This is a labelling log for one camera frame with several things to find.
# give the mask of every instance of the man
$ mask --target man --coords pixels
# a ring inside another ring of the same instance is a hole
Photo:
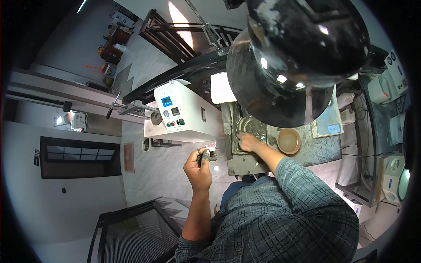
[[[258,154],[275,178],[262,176],[230,197],[225,192],[227,201],[211,220],[209,151],[192,152],[183,168],[193,198],[176,261],[350,262],[359,221],[346,202],[312,171],[253,135],[237,137],[241,149]]]
[[[126,32],[126,33],[129,33],[129,34],[133,34],[133,28],[134,27],[131,27],[131,28],[128,28],[128,27],[123,27],[123,26],[118,26],[118,25],[109,25],[108,26],[108,32],[107,32],[107,36],[108,36],[108,38],[110,38],[111,37],[111,34],[117,29],[117,28],[120,28],[121,30],[123,30],[124,32]]]

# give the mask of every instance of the window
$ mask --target window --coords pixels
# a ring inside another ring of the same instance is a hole
[[[41,137],[41,154],[46,162],[111,162],[120,145]]]

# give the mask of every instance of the metal grate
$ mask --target metal grate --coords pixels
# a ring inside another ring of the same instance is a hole
[[[108,226],[105,263],[150,263],[178,244],[156,210]]]

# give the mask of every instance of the brown table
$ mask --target brown table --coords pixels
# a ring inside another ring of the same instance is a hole
[[[121,44],[125,45],[130,38],[130,34],[124,32],[120,28],[117,28],[110,36],[109,40],[105,43],[104,49],[102,50],[100,57],[106,62],[117,65],[121,60],[123,54],[120,50],[116,49],[112,45]]]

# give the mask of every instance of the workbench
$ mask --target workbench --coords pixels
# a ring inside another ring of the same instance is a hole
[[[228,175],[269,172],[267,165],[255,153],[232,153],[232,136],[235,136],[235,134],[232,134],[232,111],[236,108],[234,107],[235,104],[236,102],[221,103]],[[300,134],[301,147],[291,158],[299,164],[306,167],[336,161],[342,158],[340,135],[313,138],[310,123],[297,127],[295,130]],[[276,151],[280,151],[277,145],[277,138],[280,131],[280,128],[267,126],[268,146]]]

